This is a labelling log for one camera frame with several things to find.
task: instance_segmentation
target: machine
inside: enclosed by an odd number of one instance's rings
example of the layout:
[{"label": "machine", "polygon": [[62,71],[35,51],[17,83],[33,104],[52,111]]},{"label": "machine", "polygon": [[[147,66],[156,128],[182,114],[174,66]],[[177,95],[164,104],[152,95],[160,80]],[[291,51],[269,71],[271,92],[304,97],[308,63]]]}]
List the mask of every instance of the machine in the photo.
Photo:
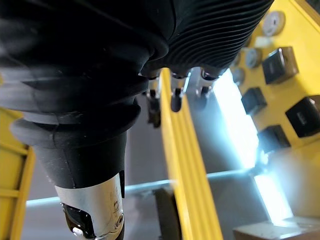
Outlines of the machine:
[{"label": "machine", "polygon": [[178,112],[192,68],[201,67],[197,94],[207,98],[272,3],[0,2],[0,105],[23,112],[12,132],[33,146],[76,236],[124,237],[124,154],[140,112],[135,96],[146,92],[158,113],[159,74],[170,68]]}]

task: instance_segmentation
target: yellow frame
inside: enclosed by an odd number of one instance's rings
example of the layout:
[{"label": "yellow frame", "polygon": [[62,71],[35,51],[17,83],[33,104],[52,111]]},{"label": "yellow frame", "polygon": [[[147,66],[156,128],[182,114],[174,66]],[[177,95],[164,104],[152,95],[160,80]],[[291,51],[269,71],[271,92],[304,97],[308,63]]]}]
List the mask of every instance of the yellow frame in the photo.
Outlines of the yellow frame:
[{"label": "yellow frame", "polygon": [[21,116],[19,112],[0,108],[0,240],[21,238],[35,165],[32,149],[14,139],[8,128]]},{"label": "yellow frame", "polygon": [[165,158],[184,240],[222,240],[222,232],[203,158],[189,111],[183,98],[182,109],[170,107],[170,71],[161,73],[161,125]]}]

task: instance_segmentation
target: black switch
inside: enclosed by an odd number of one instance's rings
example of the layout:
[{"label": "black switch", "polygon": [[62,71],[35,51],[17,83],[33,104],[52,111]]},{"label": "black switch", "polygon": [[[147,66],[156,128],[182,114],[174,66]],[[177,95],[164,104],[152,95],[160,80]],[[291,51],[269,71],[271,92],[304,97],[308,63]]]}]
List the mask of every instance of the black switch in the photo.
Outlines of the black switch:
[{"label": "black switch", "polygon": [[241,98],[245,113],[253,116],[267,106],[264,95],[259,87],[249,88]]},{"label": "black switch", "polygon": [[280,125],[268,126],[259,132],[257,136],[259,145],[266,154],[291,146]]},{"label": "black switch", "polygon": [[299,70],[292,47],[281,47],[262,63],[266,84],[279,84],[292,78]]},{"label": "black switch", "polygon": [[299,138],[320,132],[320,95],[304,97],[285,114]]}]

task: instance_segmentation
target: gray floor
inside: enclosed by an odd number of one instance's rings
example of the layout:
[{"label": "gray floor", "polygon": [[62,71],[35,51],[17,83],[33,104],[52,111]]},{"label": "gray floor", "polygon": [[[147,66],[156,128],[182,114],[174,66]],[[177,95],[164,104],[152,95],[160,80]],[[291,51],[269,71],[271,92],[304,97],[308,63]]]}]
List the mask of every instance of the gray floor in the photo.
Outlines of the gray floor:
[{"label": "gray floor", "polygon": [[[226,131],[218,103],[212,97],[204,111],[194,102],[194,78],[188,99],[196,134],[208,173],[236,170],[241,167]],[[144,97],[138,98],[142,112],[128,132],[126,149],[126,184],[167,179],[161,131],[147,125]],[[233,240],[234,227],[267,220],[255,184],[248,176],[224,178],[210,183],[225,240]],[[29,199],[56,196],[39,164],[36,164]],[[129,196],[124,200],[126,240],[158,240],[160,227],[152,195]],[[28,209],[23,240],[72,240],[59,205]]]}]

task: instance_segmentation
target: bright light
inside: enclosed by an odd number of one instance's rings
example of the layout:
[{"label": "bright light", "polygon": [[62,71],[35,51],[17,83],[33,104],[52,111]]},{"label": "bright light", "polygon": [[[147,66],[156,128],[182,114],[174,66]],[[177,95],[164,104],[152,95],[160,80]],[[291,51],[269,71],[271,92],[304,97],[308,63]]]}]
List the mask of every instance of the bright light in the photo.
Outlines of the bright light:
[{"label": "bright light", "polygon": [[253,168],[257,158],[258,137],[254,122],[241,102],[241,93],[228,69],[214,84],[214,95],[224,117],[228,135],[244,168]]},{"label": "bright light", "polygon": [[265,207],[273,223],[293,217],[286,196],[273,173],[254,177]]},{"label": "bright light", "polygon": [[[257,159],[259,139],[257,129],[241,102],[241,93],[228,69],[213,86],[215,97],[227,126],[228,135],[244,168],[253,168]],[[261,153],[261,162],[268,164],[268,155]],[[254,177],[272,222],[293,217],[288,201],[271,173]]]}]

